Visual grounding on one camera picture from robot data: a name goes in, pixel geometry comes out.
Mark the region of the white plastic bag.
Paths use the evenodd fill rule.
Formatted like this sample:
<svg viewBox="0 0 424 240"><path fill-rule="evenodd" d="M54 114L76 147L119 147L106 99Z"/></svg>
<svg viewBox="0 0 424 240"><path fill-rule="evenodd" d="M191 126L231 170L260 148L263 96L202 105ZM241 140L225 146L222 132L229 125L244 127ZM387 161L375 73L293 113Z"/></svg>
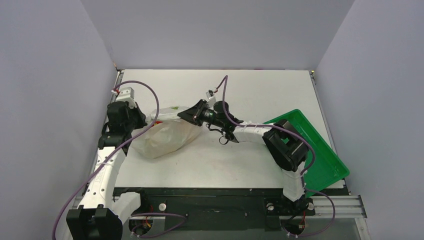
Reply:
<svg viewBox="0 0 424 240"><path fill-rule="evenodd" d="M201 134L202 128L178 117L178 113L188 109L178 105L161 108L155 124L134 139L130 147L144 158L155 159L190 144Z"/></svg>

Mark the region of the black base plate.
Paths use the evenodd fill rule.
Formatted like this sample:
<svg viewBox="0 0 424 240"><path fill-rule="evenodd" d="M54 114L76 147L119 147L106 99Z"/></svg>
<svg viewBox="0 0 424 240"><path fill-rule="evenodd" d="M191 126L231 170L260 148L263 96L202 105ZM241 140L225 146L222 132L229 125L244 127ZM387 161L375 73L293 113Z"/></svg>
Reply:
<svg viewBox="0 0 424 240"><path fill-rule="evenodd" d="M281 188L155 188L116 187L112 200L137 192L141 213L169 213L169 216L137 216L128 228L137 234L155 235L171 228L177 231L244 231L263 229L304 230L305 217L316 211L311 198L291 202Z"/></svg>

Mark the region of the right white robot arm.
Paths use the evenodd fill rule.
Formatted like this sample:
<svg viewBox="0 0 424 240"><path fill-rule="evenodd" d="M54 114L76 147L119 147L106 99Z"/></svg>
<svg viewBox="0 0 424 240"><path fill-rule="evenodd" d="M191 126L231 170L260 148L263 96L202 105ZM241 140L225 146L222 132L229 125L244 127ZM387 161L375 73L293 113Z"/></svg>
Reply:
<svg viewBox="0 0 424 240"><path fill-rule="evenodd" d="M272 124L243 121L229 112L227 102L218 101L209 108L206 100L200 100L177 116L192 125L206 125L229 142L265 145L283 172L283 209L294 214L302 207L309 146L286 119Z"/></svg>

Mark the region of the green plastic tray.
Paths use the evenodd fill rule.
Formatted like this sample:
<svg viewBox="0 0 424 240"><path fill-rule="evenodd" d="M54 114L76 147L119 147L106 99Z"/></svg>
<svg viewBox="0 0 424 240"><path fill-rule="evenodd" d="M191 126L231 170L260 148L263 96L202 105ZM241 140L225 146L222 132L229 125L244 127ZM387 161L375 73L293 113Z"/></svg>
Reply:
<svg viewBox="0 0 424 240"><path fill-rule="evenodd" d="M265 123L271 124L282 119L293 125L315 151L314 164L304 175L306 188L314 191L343 189L346 185L345 177L350 171L309 119L301 110L294 109Z"/></svg>

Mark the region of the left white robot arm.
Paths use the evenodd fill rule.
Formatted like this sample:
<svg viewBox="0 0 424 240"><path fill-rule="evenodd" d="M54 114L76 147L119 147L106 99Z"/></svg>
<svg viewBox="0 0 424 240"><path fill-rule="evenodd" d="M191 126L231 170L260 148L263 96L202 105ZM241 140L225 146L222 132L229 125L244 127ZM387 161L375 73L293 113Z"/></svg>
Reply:
<svg viewBox="0 0 424 240"><path fill-rule="evenodd" d="M107 122L98 140L94 176L66 223L74 240L119 240L123 220L113 211L113 194L119 169L128 154L132 132L147 125L135 101L115 101L107 106Z"/></svg>

